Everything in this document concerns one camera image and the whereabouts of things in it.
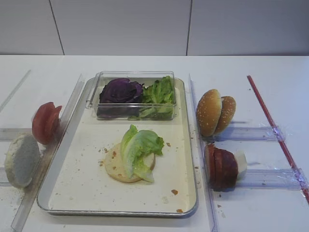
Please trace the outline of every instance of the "plastic container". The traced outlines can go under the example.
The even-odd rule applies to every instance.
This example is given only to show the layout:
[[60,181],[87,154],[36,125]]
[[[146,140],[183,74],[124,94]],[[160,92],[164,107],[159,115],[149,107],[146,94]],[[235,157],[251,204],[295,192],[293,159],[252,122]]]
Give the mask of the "plastic container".
[[[147,88],[157,80],[169,76],[173,88],[172,103],[99,103],[103,88],[117,78],[128,78],[130,82],[138,82]],[[175,114],[176,95],[173,72],[100,72],[96,75],[93,92],[87,107],[94,110],[93,116],[99,120],[172,120]]]

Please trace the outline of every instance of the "purple cabbage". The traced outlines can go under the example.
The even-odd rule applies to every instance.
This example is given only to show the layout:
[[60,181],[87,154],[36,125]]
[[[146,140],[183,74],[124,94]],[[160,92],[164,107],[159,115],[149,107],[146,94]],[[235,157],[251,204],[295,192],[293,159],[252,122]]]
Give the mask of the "purple cabbage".
[[[110,81],[99,96],[99,103],[141,103],[143,88],[138,82],[130,82],[127,78],[118,78]],[[97,115],[102,118],[119,116],[138,116],[136,107],[99,107]]]

